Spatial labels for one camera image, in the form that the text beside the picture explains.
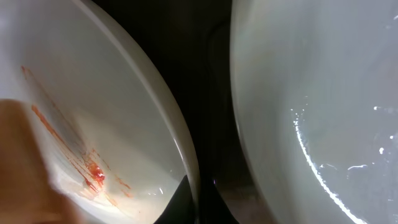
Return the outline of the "green yellow sponge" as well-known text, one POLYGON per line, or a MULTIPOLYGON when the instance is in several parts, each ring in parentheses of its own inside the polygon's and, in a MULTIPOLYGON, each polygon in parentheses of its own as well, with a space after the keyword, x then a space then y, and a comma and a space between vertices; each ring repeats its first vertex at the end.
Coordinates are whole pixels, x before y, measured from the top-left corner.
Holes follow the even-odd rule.
POLYGON ((1 100, 1 223, 84 223, 52 188, 24 105, 1 100))

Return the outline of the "white plate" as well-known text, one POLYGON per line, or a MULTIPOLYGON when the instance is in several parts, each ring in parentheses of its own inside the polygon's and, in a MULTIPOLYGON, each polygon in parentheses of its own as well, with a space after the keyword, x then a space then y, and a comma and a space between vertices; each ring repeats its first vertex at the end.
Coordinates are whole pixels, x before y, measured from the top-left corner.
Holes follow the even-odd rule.
POLYGON ((397 0, 234 1, 231 89, 278 223, 397 222, 397 0))
POLYGON ((180 108, 137 42, 91 1, 1 2, 1 100, 24 105, 50 185, 84 223, 154 223, 200 177, 180 108))

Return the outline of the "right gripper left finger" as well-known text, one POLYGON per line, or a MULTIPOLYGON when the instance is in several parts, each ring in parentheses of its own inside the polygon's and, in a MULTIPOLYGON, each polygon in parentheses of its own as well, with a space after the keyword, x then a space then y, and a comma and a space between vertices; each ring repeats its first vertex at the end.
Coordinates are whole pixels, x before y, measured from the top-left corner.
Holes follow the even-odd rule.
POLYGON ((195 219, 191 188, 188 178, 185 176, 154 224, 195 224, 195 219))

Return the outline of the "white plate bottom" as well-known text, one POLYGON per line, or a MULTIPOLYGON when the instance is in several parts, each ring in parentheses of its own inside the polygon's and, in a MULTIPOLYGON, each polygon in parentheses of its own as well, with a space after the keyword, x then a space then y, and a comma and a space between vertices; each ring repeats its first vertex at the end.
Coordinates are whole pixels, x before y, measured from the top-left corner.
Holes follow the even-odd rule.
POLYGON ((234 1, 231 89, 278 223, 397 222, 397 0, 234 1))

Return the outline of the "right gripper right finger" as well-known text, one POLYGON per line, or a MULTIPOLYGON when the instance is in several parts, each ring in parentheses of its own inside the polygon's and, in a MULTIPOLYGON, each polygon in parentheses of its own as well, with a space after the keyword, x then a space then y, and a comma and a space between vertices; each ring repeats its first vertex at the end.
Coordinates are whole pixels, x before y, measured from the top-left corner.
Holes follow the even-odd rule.
POLYGON ((201 180, 199 219, 201 224, 239 224, 211 179, 201 180))

